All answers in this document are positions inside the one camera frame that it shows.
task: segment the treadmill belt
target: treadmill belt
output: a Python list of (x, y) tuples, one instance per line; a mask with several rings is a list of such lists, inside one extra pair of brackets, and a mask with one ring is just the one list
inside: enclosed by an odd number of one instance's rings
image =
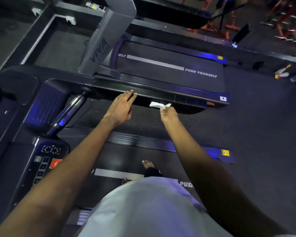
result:
[(225, 92), (223, 65), (212, 60), (126, 41), (116, 70), (208, 92)]
[(165, 177), (177, 179), (200, 201), (176, 153), (106, 143), (75, 205), (80, 208), (93, 208), (105, 195), (119, 187), (123, 178), (142, 178), (145, 169), (141, 161), (144, 159), (150, 160)]

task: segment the person's left hand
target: person's left hand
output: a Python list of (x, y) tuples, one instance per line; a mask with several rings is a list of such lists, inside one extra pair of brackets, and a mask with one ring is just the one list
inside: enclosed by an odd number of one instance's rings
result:
[(132, 117), (132, 103), (137, 97), (133, 90), (126, 91), (115, 98), (103, 119), (117, 127)]

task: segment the hand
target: hand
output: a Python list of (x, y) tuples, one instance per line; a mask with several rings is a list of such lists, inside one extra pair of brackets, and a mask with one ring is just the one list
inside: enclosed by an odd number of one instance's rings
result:
[(115, 98), (110, 108), (103, 117), (108, 120), (114, 127), (119, 126), (132, 117), (132, 103), (137, 97), (133, 90), (126, 91)]
[(178, 113), (175, 111), (175, 109), (172, 106), (166, 107), (165, 110), (163, 108), (160, 108), (160, 115), (161, 115), (161, 120), (164, 124), (172, 120), (179, 119)]

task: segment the yellow warning sticker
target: yellow warning sticker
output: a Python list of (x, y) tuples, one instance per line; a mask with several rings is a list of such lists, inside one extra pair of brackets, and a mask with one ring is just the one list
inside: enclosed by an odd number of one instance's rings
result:
[(230, 156), (229, 150), (222, 150), (222, 155)]

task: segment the control panel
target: control panel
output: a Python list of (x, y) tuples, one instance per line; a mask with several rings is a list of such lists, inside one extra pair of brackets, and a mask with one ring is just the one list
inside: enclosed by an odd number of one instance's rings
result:
[(69, 146), (66, 142), (58, 140), (40, 140), (32, 156), (25, 178), (15, 198), (15, 203), (39, 183), (44, 176), (52, 171), (68, 155)]

